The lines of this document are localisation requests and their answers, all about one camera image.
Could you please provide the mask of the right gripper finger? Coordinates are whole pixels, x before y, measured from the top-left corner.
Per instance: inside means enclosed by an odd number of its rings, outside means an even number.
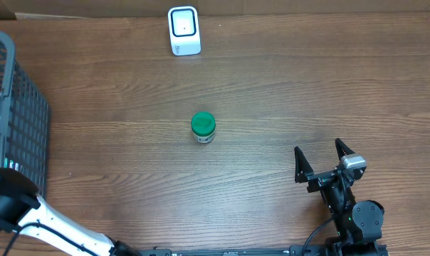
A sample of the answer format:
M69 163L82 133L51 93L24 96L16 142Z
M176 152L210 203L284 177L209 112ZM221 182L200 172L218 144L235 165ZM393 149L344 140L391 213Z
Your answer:
M355 153L340 138L335 140L335 148L337 150L338 159Z
M295 154L295 182L305 183L308 181L308 177L314 174L314 171L309 164L308 160L305 158L302 150L296 146L294 148Z

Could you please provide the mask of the green lid jar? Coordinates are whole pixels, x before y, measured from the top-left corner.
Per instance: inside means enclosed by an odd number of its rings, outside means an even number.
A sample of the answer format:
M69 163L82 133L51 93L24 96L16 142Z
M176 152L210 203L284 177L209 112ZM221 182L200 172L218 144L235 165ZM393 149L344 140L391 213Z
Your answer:
M216 120L209 112L197 112L192 117L191 128L197 142L208 144L215 137Z

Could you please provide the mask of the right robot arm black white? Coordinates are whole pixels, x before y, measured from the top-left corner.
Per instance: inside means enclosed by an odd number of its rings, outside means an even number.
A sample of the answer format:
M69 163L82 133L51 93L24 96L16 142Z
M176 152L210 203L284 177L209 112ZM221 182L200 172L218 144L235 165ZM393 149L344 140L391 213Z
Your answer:
M341 139L335 140L339 164L331 171L316 174L303 151L294 148L295 182L306 183L309 193L319 192L329 208L330 218L308 236L303 245L293 245L290 252L297 255L388 255L382 238L384 207L371 200L357 202L351 186L362 178L367 168L365 158L351 150ZM322 245L312 246L312 239L333 222L336 237L327 238Z

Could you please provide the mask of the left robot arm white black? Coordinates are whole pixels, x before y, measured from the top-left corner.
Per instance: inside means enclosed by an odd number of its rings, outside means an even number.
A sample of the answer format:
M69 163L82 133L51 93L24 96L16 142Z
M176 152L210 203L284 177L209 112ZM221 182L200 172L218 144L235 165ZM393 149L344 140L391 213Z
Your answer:
M0 167L0 232L13 233L7 255L20 235L52 245L69 255L128 255L139 253L119 240L84 228L52 208L34 182L15 169Z

